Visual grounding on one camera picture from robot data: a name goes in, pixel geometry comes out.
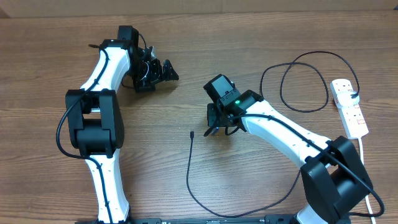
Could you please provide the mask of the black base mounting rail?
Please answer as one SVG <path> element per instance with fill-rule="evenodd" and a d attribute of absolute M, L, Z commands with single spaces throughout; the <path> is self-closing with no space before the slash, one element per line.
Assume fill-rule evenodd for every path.
<path fill-rule="evenodd" d="M 118 224 L 294 224 L 299 223 L 293 215 L 266 215 L 264 218 L 188 218 L 161 220 L 160 218 L 137 218 L 128 217 L 126 221 Z"/>

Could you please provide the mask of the white USB charger plug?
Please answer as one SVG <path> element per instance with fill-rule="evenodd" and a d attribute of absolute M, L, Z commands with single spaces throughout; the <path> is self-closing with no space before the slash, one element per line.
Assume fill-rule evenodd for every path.
<path fill-rule="evenodd" d="M 335 97 L 335 103 L 338 108 L 346 108 L 354 106 L 359 103 L 360 97 L 358 93 L 354 91 L 342 91 L 338 92 Z"/>

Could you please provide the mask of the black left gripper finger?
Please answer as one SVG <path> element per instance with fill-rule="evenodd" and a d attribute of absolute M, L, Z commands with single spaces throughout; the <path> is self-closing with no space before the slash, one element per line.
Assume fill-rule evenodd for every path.
<path fill-rule="evenodd" d="M 162 70 L 163 70 L 163 72 L 162 72 L 163 81 L 179 80 L 179 76 L 178 76 L 177 72 L 174 70 L 169 59 L 167 59 L 163 62 Z"/>
<path fill-rule="evenodd" d="M 136 93 L 143 93 L 143 92 L 148 92 L 148 91 L 154 91 L 155 86 L 154 85 L 134 85 L 134 89 Z"/>

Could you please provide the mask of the Samsung Galaxy smartphone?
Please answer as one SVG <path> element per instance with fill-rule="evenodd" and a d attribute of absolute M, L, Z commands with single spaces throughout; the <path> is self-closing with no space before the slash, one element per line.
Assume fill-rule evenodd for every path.
<path fill-rule="evenodd" d="M 220 129 L 219 127 L 214 127 L 214 128 L 211 130 L 211 133 L 210 133 L 210 134 L 211 134 L 212 136 L 214 136 L 214 135 L 219 131 L 219 129 Z"/>

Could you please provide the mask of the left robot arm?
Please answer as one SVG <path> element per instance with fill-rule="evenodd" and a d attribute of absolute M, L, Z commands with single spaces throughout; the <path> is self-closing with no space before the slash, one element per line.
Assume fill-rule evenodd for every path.
<path fill-rule="evenodd" d="M 132 78 L 131 88 L 137 93 L 179 79 L 169 60 L 161 62 L 155 56 L 154 47 L 139 47 L 142 39 L 133 26 L 119 26 L 116 39 L 97 46 L 99 60 L 89 79 L 65 95 L 60 122 L 68 123 L 71 144 L 80 152 L 76 158 L 90 169 L 98 200 L 95 223 L 132 223 L 119 165 L 124 123 L 117 91 L 124 78 Z"/>

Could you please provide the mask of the white power strip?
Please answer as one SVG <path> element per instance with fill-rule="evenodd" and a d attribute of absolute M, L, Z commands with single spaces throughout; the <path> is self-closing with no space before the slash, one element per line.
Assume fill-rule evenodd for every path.
<path fill-rule="evenodd" d="M 354 91 L 351 82 L 347 79 L 333 80 L 330 83 L 330 88 L 334 102 L 338 92 Z M 348 139 L 359 139 L 369 133 L 359 103 L 346 108 L 338 108 L 338 112 Z"/>

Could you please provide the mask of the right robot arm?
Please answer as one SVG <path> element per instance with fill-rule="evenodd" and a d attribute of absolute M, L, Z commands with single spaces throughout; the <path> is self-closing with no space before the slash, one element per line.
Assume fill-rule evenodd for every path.
<path fill-rule="evenodd" d="M 240 93 L 219 74 L 204 85 L 211 98 L 208 125 L 235 126 L 265 140 L 299 169 L 308 204 L 290 223 L 349 223 L 352 209 L 373 185 L 354 144 L 315 134 L 277 112 L 252 90 Z"/>

